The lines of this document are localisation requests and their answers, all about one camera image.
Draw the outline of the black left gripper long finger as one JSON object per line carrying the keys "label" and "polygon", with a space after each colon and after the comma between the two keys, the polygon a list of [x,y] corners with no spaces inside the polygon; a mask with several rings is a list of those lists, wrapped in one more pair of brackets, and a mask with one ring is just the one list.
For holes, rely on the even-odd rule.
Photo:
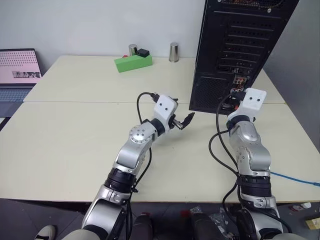
{"label": "black left gripper long finger", "polygon": [[184,121],[180,123],[180,130],[183,130],[191,123],[194,115],[195,115],[195,112],[191,112],[188,114],[188,116],[184,119]]}

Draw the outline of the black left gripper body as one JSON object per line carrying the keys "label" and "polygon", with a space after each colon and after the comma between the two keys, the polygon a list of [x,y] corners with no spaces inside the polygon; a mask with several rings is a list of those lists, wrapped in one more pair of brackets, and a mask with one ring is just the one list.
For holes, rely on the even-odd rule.
{"label": "black left gripper body", "polygon": [[183,129],[183,124],[180,121],[176,120],[176,115],[175,114],[173,114],[170,117],[170,119],[168,121],[168,126],[169,126],[170,129],[173,129],[174,127],[177,127],[179,130]]}

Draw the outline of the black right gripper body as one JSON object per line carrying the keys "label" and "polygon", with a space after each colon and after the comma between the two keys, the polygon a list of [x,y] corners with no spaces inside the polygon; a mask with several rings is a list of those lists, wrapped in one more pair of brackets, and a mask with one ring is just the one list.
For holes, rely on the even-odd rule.
{"label": "black right gripper body", "polygon": [[222,104],[222,109],[225,111],[235,111],[239,105],[240,101],[243,101],[246,93],[244,91],[233,91],[227,100]]}

